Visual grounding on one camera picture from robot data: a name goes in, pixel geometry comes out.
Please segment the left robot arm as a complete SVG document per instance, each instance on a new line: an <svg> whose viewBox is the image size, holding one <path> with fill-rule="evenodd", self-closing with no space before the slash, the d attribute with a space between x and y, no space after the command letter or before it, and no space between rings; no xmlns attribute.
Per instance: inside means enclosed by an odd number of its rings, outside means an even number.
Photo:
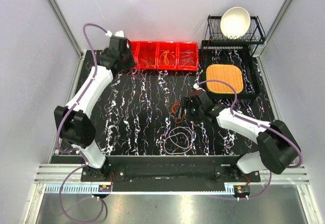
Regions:
<svg viewBox="0 0 325 224"><path fill-rule="evenodd" d="M122 71L133 68L136 63L132 45L122 31L110 36L109 47L97 58L90 74L76 95L65 105L57 106L54 118L57 139L67 141L72 149L84 158L86 169L98 181L110 177L110 167L106 156L95 141L95 127L91 113L102 92Z"/></svg>

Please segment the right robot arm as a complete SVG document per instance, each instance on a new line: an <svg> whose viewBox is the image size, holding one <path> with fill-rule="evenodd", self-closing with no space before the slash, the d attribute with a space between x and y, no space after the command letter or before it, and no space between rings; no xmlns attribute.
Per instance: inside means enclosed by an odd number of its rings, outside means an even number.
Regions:
<svg viewBox="0 0 325 224"><path fill-rule="evenodd" d="M301 149L283 121L267 122L245 116L231 107L214 103L203 89L183 97L175 116L233 131L257 144L257 152L241 156L231 168L235 181L243 181L249 173L260 170L279 175L295 159L302 159Z"/></svg>

